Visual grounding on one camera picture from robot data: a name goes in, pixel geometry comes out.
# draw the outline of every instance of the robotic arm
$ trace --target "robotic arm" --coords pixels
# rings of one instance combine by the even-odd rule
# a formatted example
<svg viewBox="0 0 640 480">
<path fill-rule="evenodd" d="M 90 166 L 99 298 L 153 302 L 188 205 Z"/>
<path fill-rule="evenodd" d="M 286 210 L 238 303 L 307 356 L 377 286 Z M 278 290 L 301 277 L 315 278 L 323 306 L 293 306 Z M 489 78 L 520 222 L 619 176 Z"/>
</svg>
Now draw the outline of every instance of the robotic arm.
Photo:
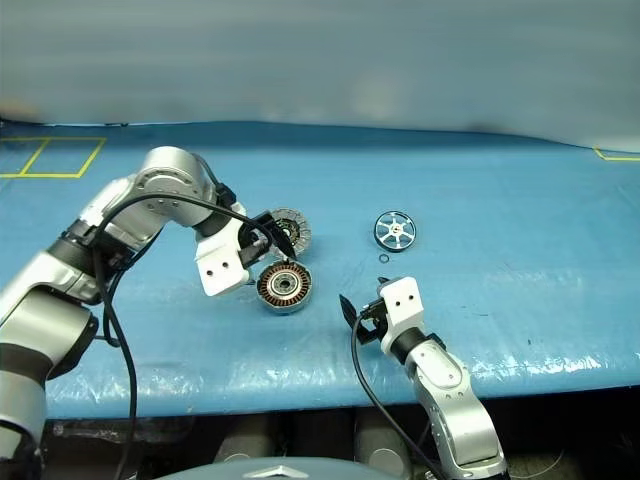
<svg viewBox="0 0 640 480">
<path fill-rule="evenodd" d="M 138 173 L 107 185 L 0 291 L 0 462 L 34 455 L 46 418 L 44 382 L 74 368 L 95 336 L 98 321 L 83 306 L 101 301 L 94 249 L 109 282 L 174 221 L 196 231 L 196 263 L 207 295 L 247 283 L 249 266 L 269 245 L 246 221 L 212 212 L 206 203 L 246 214 L 200 157 L 174 147 L 153 149 Z M 295 258 L 268 212 L 249 223 Z"/>
<path fill-rule="evenodd" d="M 489 414 L 471 389 L 467 367 L 437 335 L 425 335 L 416 280 L 379 279 L 379 298 L 356 310 L 340 296 L 342 310 L 360 343 L 380 340 L 382 351 L 404 365 L 415 395 L 427 411 L 444 476 L 448 480 L 508 480 L 507 464 Z M 360 321 L 373 320 L 367 330 Z"/>
</svg>

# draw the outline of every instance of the metal disc with spokes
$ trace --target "metal disc with spokes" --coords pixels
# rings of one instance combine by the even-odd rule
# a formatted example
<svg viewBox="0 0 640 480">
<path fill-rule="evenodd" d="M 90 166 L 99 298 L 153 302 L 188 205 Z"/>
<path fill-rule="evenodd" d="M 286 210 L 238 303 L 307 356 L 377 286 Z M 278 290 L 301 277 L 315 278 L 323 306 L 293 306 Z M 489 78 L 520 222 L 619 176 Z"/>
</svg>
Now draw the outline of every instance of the metal disc with spokes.
<svg viewBox="0 0 640 480">
<path fill-rule="evenodd" d="M 378 217 L 373 227 L 376 243 L 390 252 L 402 252 L 416 239 L 416 225 L 406 213 L 391 210 Z"/>
</svg>

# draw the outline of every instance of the silver robot arm segment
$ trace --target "silver robot arm segment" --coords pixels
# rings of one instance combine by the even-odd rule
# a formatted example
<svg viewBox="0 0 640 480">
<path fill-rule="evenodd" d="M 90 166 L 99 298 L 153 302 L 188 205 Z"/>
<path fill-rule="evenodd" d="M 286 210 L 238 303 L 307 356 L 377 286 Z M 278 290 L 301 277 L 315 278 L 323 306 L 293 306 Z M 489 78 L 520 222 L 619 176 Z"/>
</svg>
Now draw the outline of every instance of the silver robot arm segment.
<svg viewBox="0 0 640 480">
<path fill-rule="evenodd" d="M 404 365 L 416 398 L 429 415 L 444 475 L 452 480 L 508 479 L 498 435 L 473 393 L 467 367 L 446 351 L 436 335 L 424 334 L 416 280 L 380 281 L 379 298 L 360 313 L 363 319 L 373 319 L 376 328 L 362 327 L 358 337 L 362 343 L 378 338 L 382 351 Z M 352 324 L 346 313 L 345 317 Z"/>
<path fill-rule="evenodd" d="M 93 248 L 101 251 L 109 281 L 166 223 L 175 221 L 196 230 L 196 262 L 208 295 L 249 279 L 248 265 L 257 260 L 259 249 L 243 245 L 249 253 L 243 252 L 242 222 L 186 201 L 133 203 L 95 238 L 109 212 L 145 194 L 182 195 L 244 214 L 233 192 L 208 177 L 201 161 L 175 147 L 151 150 L 138 173 L 107 185 L 49 249 L 0 290 L 0 463 L 37 448 L 46 417 L 44 382 L 75 367 L 95 336 L 98 321 L 83 306 L 101 301 Z M 245 244 L 253 240 L 246 232 L 242 238 Z"/>
</svg>

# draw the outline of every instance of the white wall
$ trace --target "white wall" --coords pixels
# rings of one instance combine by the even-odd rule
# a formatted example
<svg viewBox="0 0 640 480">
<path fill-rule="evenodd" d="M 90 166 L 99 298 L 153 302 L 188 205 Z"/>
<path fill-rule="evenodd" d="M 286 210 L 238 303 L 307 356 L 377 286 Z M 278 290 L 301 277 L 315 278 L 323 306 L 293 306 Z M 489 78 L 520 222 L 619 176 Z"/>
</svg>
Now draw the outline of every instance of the white wall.
<svg viewBox="0 0 640 480">
<path fill-rule="evenodd" d="M 0 0 L 45 122 L 493 129 L 640 150 L 638 0 Z"/>
</svg>

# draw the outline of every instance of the blue table surface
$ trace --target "blue table surface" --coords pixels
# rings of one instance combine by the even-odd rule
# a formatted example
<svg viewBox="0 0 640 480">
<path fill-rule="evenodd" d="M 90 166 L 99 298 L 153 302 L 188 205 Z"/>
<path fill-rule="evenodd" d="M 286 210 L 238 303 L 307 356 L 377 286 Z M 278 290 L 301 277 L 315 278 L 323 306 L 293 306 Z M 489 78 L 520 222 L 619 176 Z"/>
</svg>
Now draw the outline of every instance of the blue table surface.
<svg viewBox="0 0 640 480">
<path fill-rule="evenodd" d="M 11 138 L 107 141 L 81 178 L 0 178 L 0 285 L 159 145 L 203 155 L 249 214 L 287 206 L 311 223 L 300 260 L 313 298 L 291 316 L 267 311 L 252 286 L 205 296 L 192 231 L 165 229 L 116 300 L 140 415 L 367 404 L 338 294 L 363 305 L 378 276 L 418 279 L 427 330 L 469 365 L 481 397 L 640 384 L 640 162 L 521 137 L 255 123 L 1 134 L 4 173 L 40 145 Z M 29 172 L 76 171 L 91 145 L 51 141 Z M 419 236 L 381 264 L 372 226 L 391 209 L 410 214 Z M 361 358 L 384 402 L 414 401 L 378 345 Z M 120 351 L 94 341 L 47 392 L 50 417 L 125 416 Z"/>
</svg>

